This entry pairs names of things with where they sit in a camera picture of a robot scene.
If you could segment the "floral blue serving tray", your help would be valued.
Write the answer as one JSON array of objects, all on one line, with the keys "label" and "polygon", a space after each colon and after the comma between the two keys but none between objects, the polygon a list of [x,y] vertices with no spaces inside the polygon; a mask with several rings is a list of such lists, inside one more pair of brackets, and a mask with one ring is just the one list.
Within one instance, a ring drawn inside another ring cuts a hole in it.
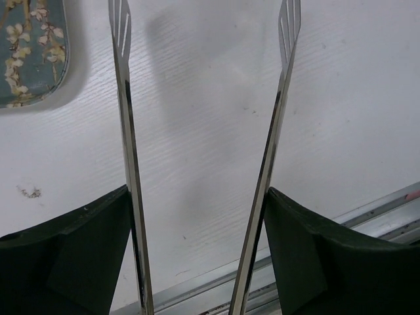
[{"label": "floral blue serving tray", "polygon": [[63,1],[2,1],[1,108],[53,94],[66,76],[69,49]]}]

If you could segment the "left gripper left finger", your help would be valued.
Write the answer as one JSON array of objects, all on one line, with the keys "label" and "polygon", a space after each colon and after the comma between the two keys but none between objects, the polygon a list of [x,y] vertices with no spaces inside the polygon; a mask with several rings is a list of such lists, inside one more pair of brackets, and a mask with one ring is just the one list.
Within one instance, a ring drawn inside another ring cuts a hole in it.
[{"label": "left gripper left finger", "polygon": [[78,209],[1,237],[2,314],[108,314],[127,240],[122,186]]}]

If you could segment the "stainless steel tongs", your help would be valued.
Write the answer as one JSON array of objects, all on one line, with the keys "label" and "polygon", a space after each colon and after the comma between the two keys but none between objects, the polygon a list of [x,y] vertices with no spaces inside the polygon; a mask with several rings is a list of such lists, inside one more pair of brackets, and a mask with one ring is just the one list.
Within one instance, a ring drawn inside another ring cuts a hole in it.
[{"label": "stainless steel tongs", "polygon": [[[133,106],[131,101],[129,56],[131,50],[131,12],[127,1],[109,1],[108,16],[112,34],[115,75],[123,142],[125,176],[131,197],[131,231],[136,265],[136,281],[141,314],[154,314],[152,283],[140,172],[138,168],[137,144]],[[238,271],[230,301],[229,314],[245,314],[247,299],[253,276],[257,247],[263,225],[264,199],[268,192],[276,150],[282,129],[287,104],[287,92],[291,80],[297,39],[301,29],[301,2],[282,1],[278,18],[279,44],[282,72],[279,78],[276,100],[270,128],[264,148],[261,168],[247,224]]]}]

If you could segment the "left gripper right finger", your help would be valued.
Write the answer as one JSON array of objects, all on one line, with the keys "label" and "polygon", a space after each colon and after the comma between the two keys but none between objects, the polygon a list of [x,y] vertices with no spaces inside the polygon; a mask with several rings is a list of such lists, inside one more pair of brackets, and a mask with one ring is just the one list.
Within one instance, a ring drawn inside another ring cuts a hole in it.
[{"label": "left gripper right finger", "polygon": [[418,314],[419,247],[373,238],[275,188],[264,223],[284,314]]}]

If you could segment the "aluminium frame rail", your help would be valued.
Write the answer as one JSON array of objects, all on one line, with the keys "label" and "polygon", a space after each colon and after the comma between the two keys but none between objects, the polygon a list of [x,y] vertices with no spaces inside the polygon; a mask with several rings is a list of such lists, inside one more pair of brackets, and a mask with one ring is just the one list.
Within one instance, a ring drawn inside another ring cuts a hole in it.
[{"label": "aluminium frame rail", "polygon": [[419,185],[329,220],[277,190],[248,314],[417,314]]}]

